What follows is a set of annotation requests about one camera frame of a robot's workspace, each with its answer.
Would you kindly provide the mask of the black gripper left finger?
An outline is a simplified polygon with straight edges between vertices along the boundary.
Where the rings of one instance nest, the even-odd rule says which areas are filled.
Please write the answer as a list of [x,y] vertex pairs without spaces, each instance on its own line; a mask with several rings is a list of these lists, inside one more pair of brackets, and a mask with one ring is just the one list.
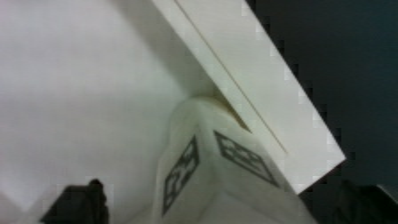
[[99,179],[70,185],[40,219],[42,224],[111,224],[106,186]]

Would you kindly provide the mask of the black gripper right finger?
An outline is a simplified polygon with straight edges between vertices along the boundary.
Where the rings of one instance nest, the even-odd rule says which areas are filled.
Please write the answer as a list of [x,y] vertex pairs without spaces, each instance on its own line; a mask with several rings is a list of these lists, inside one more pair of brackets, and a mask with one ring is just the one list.
[[342,182],[333,224],[398,224],[398,188]]

